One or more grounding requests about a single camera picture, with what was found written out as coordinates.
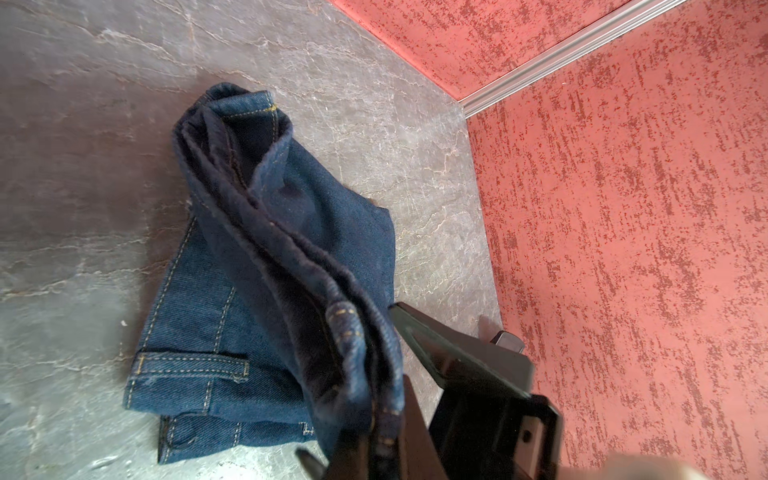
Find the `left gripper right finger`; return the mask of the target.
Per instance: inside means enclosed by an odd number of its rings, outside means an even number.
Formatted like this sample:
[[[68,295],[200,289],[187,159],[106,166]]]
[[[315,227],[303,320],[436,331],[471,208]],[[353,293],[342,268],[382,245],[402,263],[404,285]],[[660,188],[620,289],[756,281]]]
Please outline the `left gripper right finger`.
[[[403,376],[404,410],[398,436],[400,478],[447,480],[448,476],[426,427],[411,381]]]

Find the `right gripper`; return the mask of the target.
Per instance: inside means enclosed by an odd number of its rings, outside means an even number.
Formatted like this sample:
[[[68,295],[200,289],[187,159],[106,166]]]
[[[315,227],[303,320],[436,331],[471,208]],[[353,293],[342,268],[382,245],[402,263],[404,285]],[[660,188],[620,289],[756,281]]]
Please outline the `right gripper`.
[[[531,395],[528,357],[453,330],[403,302],[392,305],[389,316],[446,390],[429,432],[450,479],[557,477],[564,420],[547,397]],[[448,391],[458,389],[475,393]]]

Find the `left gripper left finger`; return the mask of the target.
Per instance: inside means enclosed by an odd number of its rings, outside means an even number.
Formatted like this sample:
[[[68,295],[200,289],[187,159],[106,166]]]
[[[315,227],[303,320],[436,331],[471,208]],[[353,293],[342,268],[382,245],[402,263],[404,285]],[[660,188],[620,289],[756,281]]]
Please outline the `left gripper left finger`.
[[[310,479],[366,480],[369,478],[369,435],[343,432],[327,465],[304,448],[296,449],[296,457]]]

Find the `blue denim skirt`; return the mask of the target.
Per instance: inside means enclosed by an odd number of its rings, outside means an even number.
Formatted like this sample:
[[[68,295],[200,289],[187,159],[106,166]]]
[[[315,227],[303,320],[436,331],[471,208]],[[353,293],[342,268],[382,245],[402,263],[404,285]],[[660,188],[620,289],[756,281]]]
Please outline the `blue denim skirt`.
[[[370,439],[404,407],[390,213],[341,184],[267,91],[207,90],[172,145],[190,220],[132,361],[126,408],[160,418],[158,460],[239,445]]]

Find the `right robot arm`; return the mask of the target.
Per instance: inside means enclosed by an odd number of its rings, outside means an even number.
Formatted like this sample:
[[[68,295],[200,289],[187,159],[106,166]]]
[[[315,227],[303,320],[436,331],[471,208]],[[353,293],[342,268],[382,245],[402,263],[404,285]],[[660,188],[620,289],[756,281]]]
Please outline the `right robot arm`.
[[[404,303],[391,306],[398,332],[443,394],[429,445],[446,479],[700,479],[693,467],[657,456],[617,454],[601,467],[560,463],[564,418],[532,393],[534,365],[523,342],[500,330],[478,339]]]

